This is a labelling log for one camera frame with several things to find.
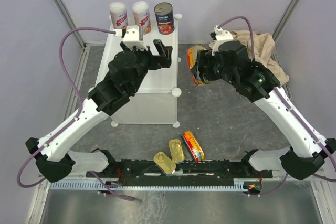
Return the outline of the red green tin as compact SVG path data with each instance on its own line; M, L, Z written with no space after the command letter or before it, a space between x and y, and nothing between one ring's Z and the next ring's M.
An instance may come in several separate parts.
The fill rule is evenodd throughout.
M196 70L193 69L193 67L196 66L197 53L200 50L206 50L206 48L201 44L195 44L190 49L188 49L187 53L186 53L187 66L188 66L188 69L189 69L189 71L192 75L192 80L193 80L194 84L197 85L197 86L210 83L210 81L208 81L206 79L201 80L201 78L197 76Z

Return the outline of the dark blue food can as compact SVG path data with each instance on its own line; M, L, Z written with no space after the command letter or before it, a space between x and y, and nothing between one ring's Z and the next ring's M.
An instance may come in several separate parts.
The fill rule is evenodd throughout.
M158 3L154 7L154 12L160 34L171 34L175 29L172 5L168 2Z

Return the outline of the orange label white-lid can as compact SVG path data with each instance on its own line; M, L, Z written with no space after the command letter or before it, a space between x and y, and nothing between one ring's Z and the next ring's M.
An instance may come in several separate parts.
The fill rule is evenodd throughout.
M138 1L132 5L133 17L135 23L139 26L139 30L143 35L151 32L151 20L149 5L145 1Z

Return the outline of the red white tall can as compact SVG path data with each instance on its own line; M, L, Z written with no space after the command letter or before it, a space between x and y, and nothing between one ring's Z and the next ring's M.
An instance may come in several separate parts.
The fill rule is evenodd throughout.
M126 29L128 25L128 16L125 3L112 2L109 5L109 11L114 29Z

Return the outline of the red yellow tin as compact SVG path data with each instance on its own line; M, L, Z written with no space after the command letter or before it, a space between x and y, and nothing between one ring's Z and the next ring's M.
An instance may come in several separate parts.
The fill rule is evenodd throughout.
M186 147L191 154L193 160L196 163L199 163L205 159L205 154L199 144L199 142L196 140L194 134L191 131L185 131L182 133L182 139L184 143L186 144Z

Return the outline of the gold tin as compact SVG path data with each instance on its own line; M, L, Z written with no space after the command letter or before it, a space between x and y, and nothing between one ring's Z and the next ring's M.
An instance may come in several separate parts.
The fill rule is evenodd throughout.
M171 159L174 163L179 164L184 162L185 156L182 149L182 144L179 139L169 141L169 149L171 153Z
M164 152L158 152L153 161L167 176L172 175L176 170L176 164Z

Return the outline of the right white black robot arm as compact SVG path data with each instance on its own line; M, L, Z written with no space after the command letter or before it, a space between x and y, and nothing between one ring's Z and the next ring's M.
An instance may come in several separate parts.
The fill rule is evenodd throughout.
M255 150L246 155L241 172L254 177L259 171L284 170L297 180L314 175L335 152L335 139L318 133L287 97L275 75L263 64L248 58L238 41L221 44L217 51L199 50L191 67L195 80L224 80L255 104L280 129L290 146L272 151Z

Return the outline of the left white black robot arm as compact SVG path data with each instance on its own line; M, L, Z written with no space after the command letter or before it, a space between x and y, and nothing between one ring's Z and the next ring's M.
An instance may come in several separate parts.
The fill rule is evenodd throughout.
M116 113L135 96L150 70L169 68L172 63L171 46L161 40L153 41L158 54L149 47L141 50L128 47L123 42L122 51L108 64L109 71L89 92L81 107L46 138L31 137L26 146L35 153L35 164L49 181L57 182L71 173L98 172L105 177L116 171L116 162L107 150L83 153L71 147L100 122Z

